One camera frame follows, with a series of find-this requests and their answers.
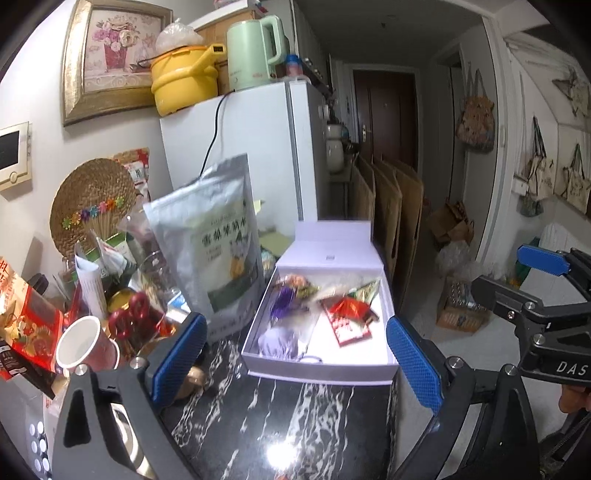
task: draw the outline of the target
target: blue gripper pad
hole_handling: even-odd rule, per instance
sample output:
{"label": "blue gripper pad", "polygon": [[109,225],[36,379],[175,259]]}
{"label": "blue gripper pad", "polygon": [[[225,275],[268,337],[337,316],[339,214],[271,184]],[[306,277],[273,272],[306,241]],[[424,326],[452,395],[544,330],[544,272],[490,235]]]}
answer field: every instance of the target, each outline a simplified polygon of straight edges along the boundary
{"label": "blue gripper pad", "polygon": [[562,255],[531,245],[522,245],[517,249],[517,260],[528,267],[557,277],[570,271],[570,264]]}
{"label": "blue gripper pad", "polygon": [[386,325],[386,339],[417,399],[436,415],[443,404],[439,375],[396,317]]}
{"label": "blue gripper pad", "polygon": [[172,404],[207,340],[207,321],[203,315],[189,314],[185,322],[189,322],[189,325],[183,323],[183,331],[176,338],[168,355],[160,362],[152,378],[152,403],[157,411]]}

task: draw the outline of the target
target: black power cord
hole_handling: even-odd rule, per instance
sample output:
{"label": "black power cord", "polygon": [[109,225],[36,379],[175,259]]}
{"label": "black power cord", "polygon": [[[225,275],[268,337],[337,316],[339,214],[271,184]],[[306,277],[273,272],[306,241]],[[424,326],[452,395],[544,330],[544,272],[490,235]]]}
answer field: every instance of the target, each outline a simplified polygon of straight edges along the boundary
{"label": "black power cord", "polygon": [[205,171],[205,165],[207,165],[207,159],[209,158],[209,154],[213,148],[213,144],[216,142],[216,138],[217,138],[217,131],[219,129],[219,125],[217,124],[217,119],[219,117],[220,114],[220,108],[222,107],[222,103],[223,101],[226,99],[226,97],[228,95],[230,95],[231,93],[233,93],[235,90],[230,90],[228,93],[224,94],[224,96],[222,97],[222,99],[220,100],[220,102],[217,105],[217,109],[216,109],[216,129],[213,133],[213,138],[212,138],[212,142],[209,144],[209,148],[207,149],[207,153],[205,154],[205,160],[203,160],[203,166],[201,167],[201,172],[199,173],[199,176],[197,178],[201,178],[201,175],[203,175],[203,172]]}

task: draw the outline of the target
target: marble table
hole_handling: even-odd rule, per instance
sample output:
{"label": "marble table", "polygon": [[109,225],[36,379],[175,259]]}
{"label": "marble table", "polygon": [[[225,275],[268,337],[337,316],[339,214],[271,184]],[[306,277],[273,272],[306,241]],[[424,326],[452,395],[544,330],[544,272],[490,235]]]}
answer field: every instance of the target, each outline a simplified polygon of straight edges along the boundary
{"label": "marble table", "polygon": [[163,413],[204,480],[372,480],[394,464],[396,381],[338,387],[247,374],[243,330],[214,343],[209,386]]}

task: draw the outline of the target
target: flower painting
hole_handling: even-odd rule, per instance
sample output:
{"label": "flower painting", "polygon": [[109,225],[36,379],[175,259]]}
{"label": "flower painting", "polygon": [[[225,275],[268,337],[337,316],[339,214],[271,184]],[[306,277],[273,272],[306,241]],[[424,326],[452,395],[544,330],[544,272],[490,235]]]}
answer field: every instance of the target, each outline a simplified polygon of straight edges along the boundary
{"label": "flower painting", "polygon": [[77,0],[62,70],[64,126],[109,113],[154,106],[150,63],[168,8],[132,0]]}
{"label": "flower painting", "polygon": [[84,62],[84,90],[150,86],[148,64],[155,57],[161,21],[151,15],[96,9],[90,15]]}

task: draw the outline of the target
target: woven fan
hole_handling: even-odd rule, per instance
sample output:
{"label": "woven fan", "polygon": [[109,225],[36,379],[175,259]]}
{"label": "woven fan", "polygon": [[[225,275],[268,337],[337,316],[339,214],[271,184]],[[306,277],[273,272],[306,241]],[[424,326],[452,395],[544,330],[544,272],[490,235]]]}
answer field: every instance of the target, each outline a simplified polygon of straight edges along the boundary
{"label": "woven fan", "polygon": [[108,158],[83,163],[62,182],[53,199],[49,228],[56,248],[66,258],[74,256],[78,240],[85,251],[92,249],[90,230],[107,240],[134,204],[134,182],[123,165]]}

